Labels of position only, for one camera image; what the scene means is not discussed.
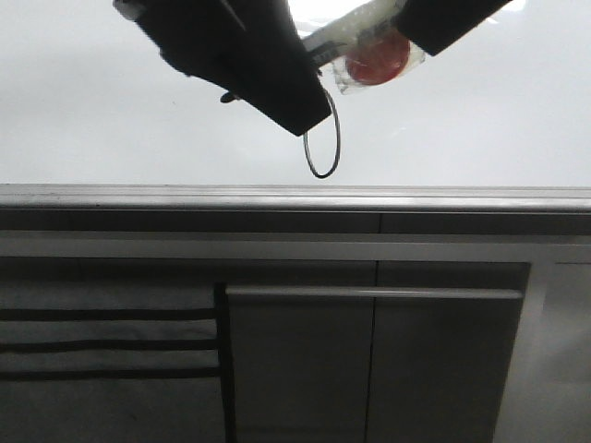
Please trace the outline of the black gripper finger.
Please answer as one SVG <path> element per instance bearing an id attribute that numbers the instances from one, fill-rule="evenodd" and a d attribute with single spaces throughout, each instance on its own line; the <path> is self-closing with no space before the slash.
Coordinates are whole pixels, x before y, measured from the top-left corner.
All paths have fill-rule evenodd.
<path id="1" fill-rule="evenodd" d="M 395 27 L 425 53 L 435 56 L 508 3 L 508 0 L 410 0 L 395 19 Z"/>
<path id="2" fill-rule="evenodd" d="M 302 136 L 332 113 L 285 1 L 115 1 L 188 77 L 204 79 Z"/>

